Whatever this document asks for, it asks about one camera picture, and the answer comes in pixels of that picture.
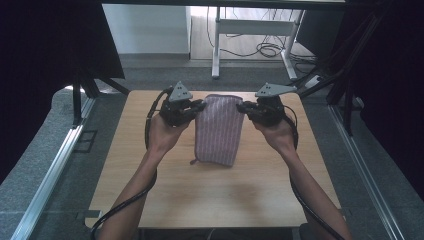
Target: metal rail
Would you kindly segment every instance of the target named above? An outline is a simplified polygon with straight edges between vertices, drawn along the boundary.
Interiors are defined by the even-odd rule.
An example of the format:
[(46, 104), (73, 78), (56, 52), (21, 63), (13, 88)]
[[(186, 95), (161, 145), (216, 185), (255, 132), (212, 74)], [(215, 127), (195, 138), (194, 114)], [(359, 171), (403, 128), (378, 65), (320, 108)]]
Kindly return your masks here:
[(348, 132), (345, 130), (338, 106), (329, 105), (329, 110), (390, 239), (405, 239), (392, 210), (381, 194), (361, 152), (356, 146), (355, 140), (353, 137), (349, 136)]
[(95, 99), (87, 99), (82, 107), (82, 122), (75, 129), (70, 129), (68, 135), (62, 143), (55, 159), (53, 160), (50, 169), (40, 184), (35, 193), (29, 207), (25, 211), (18, 227), (15, 230), (11, 239), (28, 239), (37, 224), (38, 219), (43, 212), (53, 189), (66, 166), (69, 156), (75, 147), (78, 137), (81, 135), (82, 129), (87, 121), (90, 111), (95, 103)]

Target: person's left hand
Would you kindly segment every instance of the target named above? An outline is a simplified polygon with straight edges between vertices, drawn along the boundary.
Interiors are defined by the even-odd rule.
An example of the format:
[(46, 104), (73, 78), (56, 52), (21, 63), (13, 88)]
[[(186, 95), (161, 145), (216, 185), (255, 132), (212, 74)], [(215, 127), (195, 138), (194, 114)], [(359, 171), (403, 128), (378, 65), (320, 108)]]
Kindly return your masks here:
[(172, 127), (166, 124), (159, 114), (155, 115), (150, 125), (148, 150), (165, 155), (175, 146), (181, 133), (189, 124), (188, 122), (179, 127)]

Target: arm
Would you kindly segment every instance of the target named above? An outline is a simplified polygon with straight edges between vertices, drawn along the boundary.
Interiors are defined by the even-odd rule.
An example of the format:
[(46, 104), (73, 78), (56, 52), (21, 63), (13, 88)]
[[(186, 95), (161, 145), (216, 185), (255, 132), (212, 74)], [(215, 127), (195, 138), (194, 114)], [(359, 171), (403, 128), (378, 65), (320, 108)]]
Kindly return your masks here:
[[(189, 123), (179, 127), (170, 127), (159, 115), (153, 117), (149, 133), (149, 149), (113, 207), (146, 188), (162, 158), (175, 146), (188, 125)], [(131, 239), (140, 222), (145, 200), (145, 197), (137, 200), (106, 220), (99, 239)]]
[[(352, 239), (340, 211), (300, 161), (294, 148), (289, 124), (281, 121), (277, 126), (268, 128), (257, 123), (253, 124), (262, 132), (268, 144), (281, 155), (289, 168), (294, 185), (307, 205), (344, 239)], [(305, 212), (305, 216), (317, 239), (334, 239), (309, 213)]]

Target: hand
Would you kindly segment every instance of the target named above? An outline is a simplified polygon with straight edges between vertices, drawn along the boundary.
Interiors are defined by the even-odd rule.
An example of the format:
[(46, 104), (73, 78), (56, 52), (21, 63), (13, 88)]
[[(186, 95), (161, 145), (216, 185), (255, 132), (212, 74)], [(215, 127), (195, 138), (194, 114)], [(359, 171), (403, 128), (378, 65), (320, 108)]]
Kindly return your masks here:
[(175, 146), (189, 124), (188, 122), (179, 127), (172, 127), (166, 124), (160, 115), (154, 116), (150, 125), (148, 150), (165, 155)]
[(282, 155), (283, 158), (289, 153), (296, 152), (292, 129), (285, 120), (272, 127), (264, 127), (255, 122), (253, 122), (253, 125), (257, 130), (262, 132), (267, 143)]

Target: forearm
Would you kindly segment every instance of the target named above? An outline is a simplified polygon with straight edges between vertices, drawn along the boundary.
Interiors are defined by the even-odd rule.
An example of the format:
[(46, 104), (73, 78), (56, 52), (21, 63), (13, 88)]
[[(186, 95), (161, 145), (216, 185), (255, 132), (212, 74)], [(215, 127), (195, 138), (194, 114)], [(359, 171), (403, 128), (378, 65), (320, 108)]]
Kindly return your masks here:
[[(116, 199), (113, 207), (143, 191), (154, 176), (163, 154), (147, 151), (138, 169)], [(131, 239), (140, 222), (146, 197), (128, 205), (103, 224), (99, 239)]]
[[(315, 181), (294, 149), (282, 153), (289, 168), (290, 177), (305, 203), (344, 239), (351, 239), (349, 229), (340, 211), (321, 186)], [(308, 222), (318, 239), (334, 239), (305, 211)]]

